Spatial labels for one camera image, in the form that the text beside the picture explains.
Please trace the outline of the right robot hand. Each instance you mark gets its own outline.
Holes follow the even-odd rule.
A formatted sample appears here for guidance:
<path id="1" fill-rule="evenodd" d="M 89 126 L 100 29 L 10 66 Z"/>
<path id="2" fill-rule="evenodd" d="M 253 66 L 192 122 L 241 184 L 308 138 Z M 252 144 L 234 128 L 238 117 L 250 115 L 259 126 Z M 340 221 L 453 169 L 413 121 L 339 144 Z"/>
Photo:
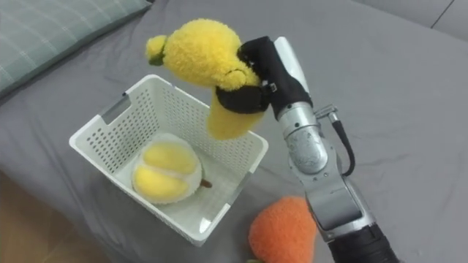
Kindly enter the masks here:
<path id="1" fill-rule="evenodd" d="M 238 57 L 259 77 L 259 85 L 242 85 L 234 91 L 216 88 L 223 108 L 240 114 L 260 113 L 273 108 L 276 118 L 292 104 L 313 105 L 301 65 L 286 37 L 260 37 L 242 44 Z"/>

